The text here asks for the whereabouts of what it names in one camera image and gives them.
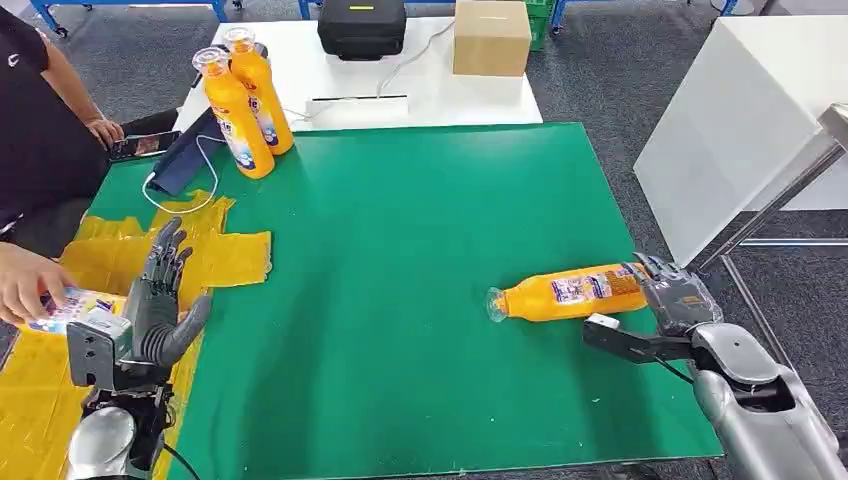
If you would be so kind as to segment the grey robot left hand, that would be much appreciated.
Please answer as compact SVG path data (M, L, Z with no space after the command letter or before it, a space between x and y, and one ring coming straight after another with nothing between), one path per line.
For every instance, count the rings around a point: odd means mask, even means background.
M191 247L183 248L182 219L173 217L158 231L131 287L124 317L132 325L130 353L120 363L134 370L170 368L177 363L205 327L212 299L199 296L180 317L178 290Z

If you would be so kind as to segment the person's left hand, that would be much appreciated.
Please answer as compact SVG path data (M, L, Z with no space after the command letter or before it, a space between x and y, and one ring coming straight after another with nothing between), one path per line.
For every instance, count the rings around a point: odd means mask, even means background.
M111 120L104 118L90 119L85 120L84 125L106 150L125 139L122 127Z

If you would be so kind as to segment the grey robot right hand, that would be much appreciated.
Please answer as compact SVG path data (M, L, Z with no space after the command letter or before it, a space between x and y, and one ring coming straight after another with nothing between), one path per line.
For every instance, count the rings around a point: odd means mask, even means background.
M687 337L697 326L724 321L721 307L701 279L674 262L634 252L621 266L633 275L663 336Z

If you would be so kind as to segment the person's right hand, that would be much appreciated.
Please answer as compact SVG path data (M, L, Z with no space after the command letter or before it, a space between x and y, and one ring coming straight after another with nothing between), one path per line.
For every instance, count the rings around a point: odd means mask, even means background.
M1 243L1 320L22 325L48 316L41 297L66 303L65 289L74 286L68 272L52 259L10 243Z

